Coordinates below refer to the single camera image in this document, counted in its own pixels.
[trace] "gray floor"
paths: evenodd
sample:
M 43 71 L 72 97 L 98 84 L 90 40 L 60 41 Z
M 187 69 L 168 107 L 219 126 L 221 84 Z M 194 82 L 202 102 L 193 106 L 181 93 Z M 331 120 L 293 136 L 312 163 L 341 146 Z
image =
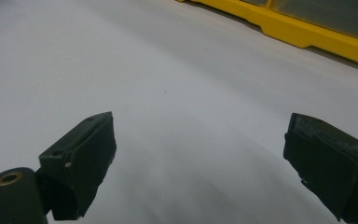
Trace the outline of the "gray floor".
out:
M 117 157 L 79 223 L 337 223 L 283 135 L 298 112 L 358 137 L 357 63 L 197 4 L 1 0 L 0 172 L 109 110 Z

